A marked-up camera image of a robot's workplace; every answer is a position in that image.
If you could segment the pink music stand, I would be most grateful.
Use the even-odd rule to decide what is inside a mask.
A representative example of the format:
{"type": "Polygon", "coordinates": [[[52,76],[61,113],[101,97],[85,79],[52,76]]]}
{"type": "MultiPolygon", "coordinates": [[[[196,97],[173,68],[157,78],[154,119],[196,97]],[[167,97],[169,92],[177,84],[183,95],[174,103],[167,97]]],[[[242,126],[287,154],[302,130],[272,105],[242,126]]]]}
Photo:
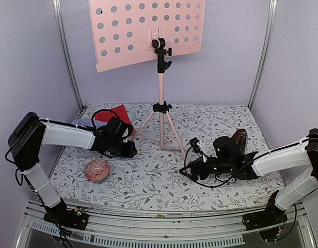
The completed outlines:
{"type": "Polygon", "coordinates": [[[185,149],[164,100],[166,57],[201,51],[205,1],[89,1],[89,14],[98,73],[155,60],[158,103],[143,121],[139,135],[159,114],[162,150],[185,149]]]}

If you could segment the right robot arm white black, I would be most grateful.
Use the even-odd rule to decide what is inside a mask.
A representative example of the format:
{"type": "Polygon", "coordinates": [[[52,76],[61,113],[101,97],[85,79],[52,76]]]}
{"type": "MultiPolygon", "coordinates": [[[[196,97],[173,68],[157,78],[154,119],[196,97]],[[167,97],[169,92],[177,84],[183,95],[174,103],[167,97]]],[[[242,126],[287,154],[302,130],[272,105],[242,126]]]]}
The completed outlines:
{"type": "Polygon", "coordinates": [[[201,157],[185,164],[179,172],[193,182],[226,173],[235,179],[253,180],[272,172],[306,166],[299,177],[268,200],[260,218],[264,225],[272,225],[294,203],[318,189],[318,129],[311,129],[299,141],[263,154],[246,154],[246,140],[244,129],[238,129],[232,137],[219,137],[213,142],[216,156],[209,157],[200,140],[194,138],[189,142],[190,147],[201,157]]]}

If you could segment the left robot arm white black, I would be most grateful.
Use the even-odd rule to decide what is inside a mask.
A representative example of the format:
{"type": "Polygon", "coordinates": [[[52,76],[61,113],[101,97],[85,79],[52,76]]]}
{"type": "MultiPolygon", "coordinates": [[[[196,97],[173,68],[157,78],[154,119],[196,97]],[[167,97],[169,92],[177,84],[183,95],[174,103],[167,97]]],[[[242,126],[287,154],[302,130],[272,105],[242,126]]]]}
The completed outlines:
{"type": "Polygon", "coordinates": [[[46,145],[76,147],[109,157],[133,158],[137,150],[135,143],[129,140],[132,131],[132,125],[118,116],[97,127],[93,119],[90,126],[80,126],[41,119],[36,113],[29,112],[9,136],[9,149],[5,155],[12,155],[7,161],[23,174],[51,217],[59,224],[67,224],[70,212],[40,164],[41,148],[46,145]]]}

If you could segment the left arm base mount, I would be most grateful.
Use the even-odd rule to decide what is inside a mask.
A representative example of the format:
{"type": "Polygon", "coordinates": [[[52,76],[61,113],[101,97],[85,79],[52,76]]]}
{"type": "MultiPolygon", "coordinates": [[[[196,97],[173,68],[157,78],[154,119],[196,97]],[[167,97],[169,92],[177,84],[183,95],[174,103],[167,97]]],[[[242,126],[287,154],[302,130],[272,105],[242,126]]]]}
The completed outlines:
{"type": "Polygon", "coordinates": [[[86,230],[89,215],[68,209],[51,209],[45,207],[44,220],[57,226],[86,230]]]}

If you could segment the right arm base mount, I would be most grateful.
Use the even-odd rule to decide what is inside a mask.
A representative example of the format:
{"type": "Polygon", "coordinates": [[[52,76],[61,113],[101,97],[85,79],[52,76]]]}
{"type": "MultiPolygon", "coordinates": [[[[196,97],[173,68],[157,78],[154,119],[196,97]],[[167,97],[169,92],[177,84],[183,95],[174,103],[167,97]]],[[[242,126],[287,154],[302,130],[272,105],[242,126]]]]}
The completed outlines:
{"type": "Polygon", "coordinates": [[[287,220],[285,211],[275,206],[274,199],[268,201],[264,210],[245,214],[242,217],[242,223],[246,227],[246,230],[264,228],[283,223],[287,220]]]}

